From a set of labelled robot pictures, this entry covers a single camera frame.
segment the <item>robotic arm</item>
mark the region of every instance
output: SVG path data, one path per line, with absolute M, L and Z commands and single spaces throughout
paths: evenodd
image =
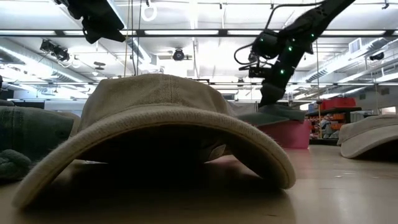
M 249 57 L 257 59 L 257 66 L 249 68 L 249 77 L 264 78 L 259 106 L 274 104 L 283 97 L 286 85 L 304 53 L 313 54 L 312 43 L 334 18 L 353 2 L 354 0 L 325 0 L 278 33 L 265 28 L 259 34 L 252 44 Z M 260 57 L 269 60 L 276 56 L 276 63 L 269 64 L 270 68 L 260 66 Z

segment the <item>floor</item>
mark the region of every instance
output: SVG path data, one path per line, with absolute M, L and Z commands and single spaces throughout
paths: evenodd
M 9 204 L 17 184 L 1 186 L 0 223 L 398 222 L 398 162 L 349 160 L 331 146 L 288 153 L 297 183 L 286 191 L 268 190 L 232 156 L 192 179 L 76 163 L 23 212 Z

